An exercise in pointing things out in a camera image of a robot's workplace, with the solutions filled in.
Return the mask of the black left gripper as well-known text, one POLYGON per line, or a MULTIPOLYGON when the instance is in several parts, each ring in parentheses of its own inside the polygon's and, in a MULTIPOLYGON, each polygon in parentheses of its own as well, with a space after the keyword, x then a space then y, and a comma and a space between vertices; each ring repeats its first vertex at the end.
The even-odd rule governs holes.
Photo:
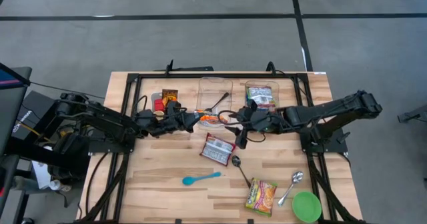
POLYGON ((158 137, 166 133, 173 133, 174 131, 184 131, 193 133, 193 127, 204 116, 204 113, 186 113, 185 114, 185 127, 184 127, 184 108, 177 101, 169 101, 166 106, 166 114, 162 120, 152 123, 147 132, 153 136, 158 137))

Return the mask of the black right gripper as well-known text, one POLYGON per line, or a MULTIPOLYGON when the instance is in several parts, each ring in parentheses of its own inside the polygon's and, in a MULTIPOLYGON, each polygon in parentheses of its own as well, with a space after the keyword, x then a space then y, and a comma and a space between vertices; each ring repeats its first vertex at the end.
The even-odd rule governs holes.
POLYGON ((276 112, 267 109, 259 109, 254 100, 249 100, 245 107, 238 112, 230 114, 237 123, 228 123, 225 128, 235 133, 235 144, 240 149, 245 149, 248 142, 248 133, 256 131, 260 133, 280 133, 284 128, 282 117, 276 112))

